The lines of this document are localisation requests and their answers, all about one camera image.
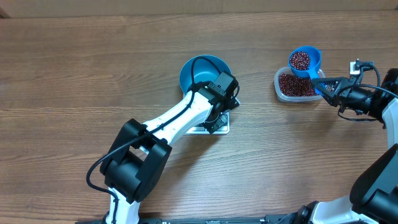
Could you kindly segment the blue plastic measuring scoop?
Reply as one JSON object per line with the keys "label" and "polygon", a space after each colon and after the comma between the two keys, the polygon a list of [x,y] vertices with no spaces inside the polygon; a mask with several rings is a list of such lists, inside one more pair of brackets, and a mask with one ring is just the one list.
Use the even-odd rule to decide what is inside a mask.
{"label": "blue plastic measuring scoop", "polygon": [[288,65],[294,75],[300,78],[319,78],[321,66],[321,52],[312,46],[303,46],[295,49],[289,56]]}

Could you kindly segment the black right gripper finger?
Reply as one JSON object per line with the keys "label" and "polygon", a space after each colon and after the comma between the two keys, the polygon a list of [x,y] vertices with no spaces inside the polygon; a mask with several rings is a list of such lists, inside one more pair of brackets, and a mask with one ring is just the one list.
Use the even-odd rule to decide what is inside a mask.
{"label": "black right gripper finger", "polygon": [[325,99],[325,101],[330,105],[337,107],[340,105],[340,100],[338,99],[337,93],[335,90],[329,91],[323,87],[317,88],[320,92],[321,96]]}
{"label": "black right gripper finger", "polygon": [[337,78],[314,78],[311,79],[311,84],[317,90],[336,90],[341,82],[347,80],[345,77]]}

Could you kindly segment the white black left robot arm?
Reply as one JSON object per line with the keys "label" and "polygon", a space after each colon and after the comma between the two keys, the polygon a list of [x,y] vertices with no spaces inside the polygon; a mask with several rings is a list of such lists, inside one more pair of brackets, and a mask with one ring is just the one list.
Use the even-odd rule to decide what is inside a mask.
{"label": "white black left robot arm", "polygon": [[126,122],[100,166],[112,203],[103,223],[138,223],[140,203],[158,183],[172,145],[198,124],[210,134],[220,129],[222,116],[239,105],[238,90],[236,78],[222,72],[214,81],[193,82],[158,118]]}

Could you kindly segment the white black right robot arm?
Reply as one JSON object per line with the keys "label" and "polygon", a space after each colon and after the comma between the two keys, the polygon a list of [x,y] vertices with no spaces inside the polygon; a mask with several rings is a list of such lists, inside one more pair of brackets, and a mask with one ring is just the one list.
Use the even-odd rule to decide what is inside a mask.
{"label": "white black right robot arm", "polygon": [[312,85],[339,113],[353,110],[381,123],[386,149],[355,180],[347,196],[304,205],[284,222],[397,223],[397,69],[390,69],[377,85],[363,84],[363,73],[349,78],[317,78]]}

